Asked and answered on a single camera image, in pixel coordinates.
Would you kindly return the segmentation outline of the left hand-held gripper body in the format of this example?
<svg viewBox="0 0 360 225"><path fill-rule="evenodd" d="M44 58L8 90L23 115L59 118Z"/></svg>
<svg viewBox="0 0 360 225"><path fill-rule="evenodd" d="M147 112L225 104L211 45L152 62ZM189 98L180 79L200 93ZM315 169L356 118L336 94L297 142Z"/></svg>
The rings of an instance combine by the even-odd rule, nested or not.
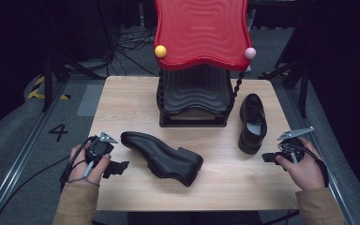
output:
<svg viewBox="0 0 360 225"><path fill-rule="evenodd" d="M85 151L86 163L97 166L103 156L111 153L114 143L118 143L118 141L104 131L99 136L94 136Z"/></svg>

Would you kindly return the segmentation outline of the black leather shoe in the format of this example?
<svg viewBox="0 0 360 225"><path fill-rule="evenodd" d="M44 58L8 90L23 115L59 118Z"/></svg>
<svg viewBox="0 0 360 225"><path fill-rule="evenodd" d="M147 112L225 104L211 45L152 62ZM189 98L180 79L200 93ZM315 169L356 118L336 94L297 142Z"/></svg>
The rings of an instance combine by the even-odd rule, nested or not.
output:
<svg viewBox="0 0 360 225"><path fill-rule="evenodd" d="M249 155L255 155L267 133L267 124L263 103L258 95L249 94L245 97L240 108L242 130L238 140L238 147Z"/></svg>
<svg viewBox="0 0 360 225"><path fill-rule="evenodd" d="M121 143L139 152L156 177L174 179L185 187L192 185L203 165L203 158L199 154L183 147L174 150L165 142L146 133L123 132Z"/></svg>

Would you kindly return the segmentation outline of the aluminium floor rail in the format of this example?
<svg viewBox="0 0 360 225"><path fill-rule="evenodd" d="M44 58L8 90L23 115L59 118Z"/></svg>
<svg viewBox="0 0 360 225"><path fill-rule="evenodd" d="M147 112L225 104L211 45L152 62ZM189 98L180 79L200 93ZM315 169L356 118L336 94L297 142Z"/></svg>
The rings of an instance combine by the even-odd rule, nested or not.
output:
<svg viewBox="0 0 360 225"><path fill-rule="evenodd" d="M38 115L37 121L32 127L20 153L15 158L11 167L5 174L4 180L0 185L0 213L4 209L4 205L9 202L9 196L11 195L19 177L23 172L28 159L34 151L36 141L41 133L41 130L47 123L47 120L53 110L55 104L60 100L61 95L66 89L66 83L59 83L52 91L51 105L46 112L41 112Z"/></svg>
<svg viewBox="0 0 360 225"><path fill-rule="evenodd" d="M314 127L306 137L328 167L329 187L343 212L345 225L357 225L352 203L355 200L353 191L358 191L359 182L338 145L321 103L314 93L308 94L307 117L303 117L298 106L298 94L295 91L282 90L277 92L277 95L291 129Z"/></svg>

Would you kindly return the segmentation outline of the person's right hand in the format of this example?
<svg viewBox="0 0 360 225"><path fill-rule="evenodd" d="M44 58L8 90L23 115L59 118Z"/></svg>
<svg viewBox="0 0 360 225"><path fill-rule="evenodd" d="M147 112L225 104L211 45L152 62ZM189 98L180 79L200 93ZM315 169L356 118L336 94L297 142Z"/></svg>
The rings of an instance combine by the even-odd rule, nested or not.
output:
<svg viewBox="0 0 360 225"><path fill-rule="evenodd" d="M292 163L282 156L276 156L276 160L302 190L325 187L322 171L315 158L309 154L298 163Z"/></svg>

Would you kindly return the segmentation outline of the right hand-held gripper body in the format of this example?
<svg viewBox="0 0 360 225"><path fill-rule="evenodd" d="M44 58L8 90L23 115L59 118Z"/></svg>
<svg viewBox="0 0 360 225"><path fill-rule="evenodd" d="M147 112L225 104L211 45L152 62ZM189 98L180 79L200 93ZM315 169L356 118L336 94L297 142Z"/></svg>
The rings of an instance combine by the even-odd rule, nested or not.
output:
<svg viewBox="0 0 360 225"><path fill-rule="evenodd" d="M280 154L293 163L298 163L304 158L306 149L299 137L312 132L314 127L286 130L277 137Z"/></svg>

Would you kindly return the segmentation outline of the yellow and black floor tape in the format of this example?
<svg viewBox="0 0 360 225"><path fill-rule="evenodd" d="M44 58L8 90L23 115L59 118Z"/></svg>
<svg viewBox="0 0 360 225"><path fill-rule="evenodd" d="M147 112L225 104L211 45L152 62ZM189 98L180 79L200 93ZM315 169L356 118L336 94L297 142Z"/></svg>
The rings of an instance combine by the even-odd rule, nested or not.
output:
<svg viewBox="0 0 360 225"><path fill-rule="evenodd" d="M39 93L39 91L38 91L39 88L41 87L41 85L44 83L44 81L45 81L44 76L40 76L40 77L36 80L33 88L31 89L30 93L28 94L28 97L27 97L27 98L40 98L40 99L45 99L45 94ZM62 96L60 97L60 99L63 99L63 100L70 100L70 98L71 98L71 95L62 95Z"/></svg>

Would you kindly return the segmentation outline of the black metal stand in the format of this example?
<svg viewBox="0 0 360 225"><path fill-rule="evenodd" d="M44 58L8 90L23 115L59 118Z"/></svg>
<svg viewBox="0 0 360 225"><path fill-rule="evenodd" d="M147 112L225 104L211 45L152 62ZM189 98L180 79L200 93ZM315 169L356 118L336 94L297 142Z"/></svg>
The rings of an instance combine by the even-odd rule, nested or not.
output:
<svg viewBox="0 0 360 225"><path fill-rule="evenodd" d="M259 76L260 80L271 80L279 75L286 74L286 78L282 82L285 89L293 89L298 83L300 83L298 109L304 118L307 117L306 104L308 94L308 77L310 74L309 63L310 58L305 56L279 67L274 71L264 72Z"/></svg>
<svg viewBox="0 0 360 225"><path fill-rule="evenodd" d="M42 111L46 112L53 104L53 76L60 83L67 83L69 81L69 73L66 65L70 65L75 70L80 71L82 74L94 80L105 80L105 77L97 75L95 72L82 66L80 63L73 61L64 55L57 52L49 52L47 54L44 71L45 88L44 88L44 106Z"/></svg>

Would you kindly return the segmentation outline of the red and black shoe rack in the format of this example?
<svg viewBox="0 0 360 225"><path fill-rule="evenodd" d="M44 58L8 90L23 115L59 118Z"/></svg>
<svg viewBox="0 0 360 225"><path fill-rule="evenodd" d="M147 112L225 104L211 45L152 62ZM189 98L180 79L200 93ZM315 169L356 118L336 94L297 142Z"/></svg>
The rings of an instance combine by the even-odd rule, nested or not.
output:
<svg viewBox="0 0 360 225"><path fill-rule="evenodd" d="M163 127L224 127L256 55L248 0L155 0Z"/></svg>

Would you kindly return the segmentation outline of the person's left hand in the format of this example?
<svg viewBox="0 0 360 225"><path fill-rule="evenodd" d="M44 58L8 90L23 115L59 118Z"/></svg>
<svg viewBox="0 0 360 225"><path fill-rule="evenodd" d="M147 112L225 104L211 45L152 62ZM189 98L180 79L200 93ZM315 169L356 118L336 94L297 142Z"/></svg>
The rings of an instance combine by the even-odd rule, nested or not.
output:
<svg viewBox="0 0 360 225"><path fill-rule="evenodd" d="M85 160L85 150L88 149L89 143L83 148L79 145L75 146L70 153L70 158L73 160L74 169L72 170L68 181L71 184L87 185L98 187L102 174L111 162L111 155L107 154L102 157L100 162L95 168L89 170L89 174L85 176L85 172L88 169L88 164Z"/></svg>

